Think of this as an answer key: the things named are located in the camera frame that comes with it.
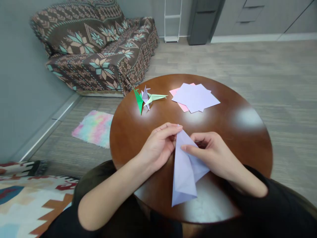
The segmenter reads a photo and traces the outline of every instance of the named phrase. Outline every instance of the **gray carpet floor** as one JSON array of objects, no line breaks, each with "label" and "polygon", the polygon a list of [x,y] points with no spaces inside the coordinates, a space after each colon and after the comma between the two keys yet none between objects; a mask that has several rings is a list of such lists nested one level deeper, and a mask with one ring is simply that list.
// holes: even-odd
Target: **gray carpet floor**
[{"label": "gray carpet floor", "polygon": [[[246,98],[271,136],[272,178],[317,205],[317,41],[163,43],[145,80],[190,73],[217,80]],[[109,149],[73,138],[91,110],[114,114],[120,98],[82,97],[32,160],[48,160],[47,174],[83,175],[111,159]]]}]

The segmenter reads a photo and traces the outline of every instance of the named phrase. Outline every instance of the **light green origami crane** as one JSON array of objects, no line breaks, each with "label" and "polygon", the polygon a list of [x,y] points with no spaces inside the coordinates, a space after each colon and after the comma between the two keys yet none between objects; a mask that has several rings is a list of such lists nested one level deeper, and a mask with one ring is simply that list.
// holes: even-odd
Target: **light green origami crane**
[{"label": "light green origami crane", "polygon": [[146,104],[144,106],[146,106],[147,104],[149,104],[155,100],[166,98],[166,96],[168,96],[168,95],[159,95],[159,94],[149,94],[148,93],[148,96],[150,97],[150,99],[146,102]]},{"label": "light green origami crane", "polygon": [[142,104],[143,104],[143,99],[142,99],[142,96],[141,94],[139,94],[137,90],[133,89],[134,90],[134,93],[135,93],[135,97],[136,97],[136,102],[138,103],[138,106],[139,106],[139,109],[140,109],[140,113],[142,115]]}]

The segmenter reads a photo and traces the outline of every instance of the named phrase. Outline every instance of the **person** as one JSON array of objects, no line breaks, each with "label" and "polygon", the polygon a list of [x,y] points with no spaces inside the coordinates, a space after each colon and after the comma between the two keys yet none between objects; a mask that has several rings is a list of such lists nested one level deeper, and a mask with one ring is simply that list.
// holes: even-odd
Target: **person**
[{"label": "person", "polygon": [[[75,188],[72,206],[42,237],[163,237],[164,231],[157,226],[163,218],[151,211],[149,221],[132,194],[167,162],[182,129],[165,123],[119,170],[107,161],[88,172]],[[316,208],[305,198],[241,164],[217,133],[193,133],[191,139],[200,148],[183,145],[182,149],[226,180],[227,194],[243,213],[211,224],[198,237],[317,237]],[[181,224],[170,224],[172,231],[164,237],[182,237]]]}]

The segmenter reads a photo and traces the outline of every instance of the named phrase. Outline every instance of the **left hand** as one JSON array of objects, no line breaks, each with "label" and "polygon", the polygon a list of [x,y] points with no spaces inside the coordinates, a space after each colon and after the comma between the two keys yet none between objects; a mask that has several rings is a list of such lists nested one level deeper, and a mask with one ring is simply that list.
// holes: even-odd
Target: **left hand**
[{"label": "left hand", "polygon": [[173,153],[176,134],[182,129],[183,126],[167,122],[154,129],[148,137],[138,156],[149,164],[153,173],[159,170]]}]

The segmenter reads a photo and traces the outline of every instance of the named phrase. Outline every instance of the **wooden table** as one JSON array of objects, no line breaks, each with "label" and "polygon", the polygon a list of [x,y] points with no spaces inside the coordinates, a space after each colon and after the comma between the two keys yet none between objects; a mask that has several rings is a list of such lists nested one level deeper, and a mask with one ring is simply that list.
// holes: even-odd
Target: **wooden table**
[{"label": "wooden table", "polygon": [[[221,102],[204,112],[183,112],[172,101],[170,90],[183,83],[203,84]],[[229,87],[197,75],[170,74],[142,83],[151,94],[168,95],[153,102],[142,115],[131,91],[116,110],[110,130],[110,149],[117,169],[136,156],[151,131],[165,122],[178,123],[188,135],[193,132],[215,131],[221,135],[236,157],[246,165],[270,177],[272,145],[268,131],[257,112],[238,93]],[[240,211],[222,189],[222,180],[211,172],[197,184],[198,198],[171,207],[174,154],[135,193],[144,204],[165,217],[181,222],[212,223],[238,216]]]}]

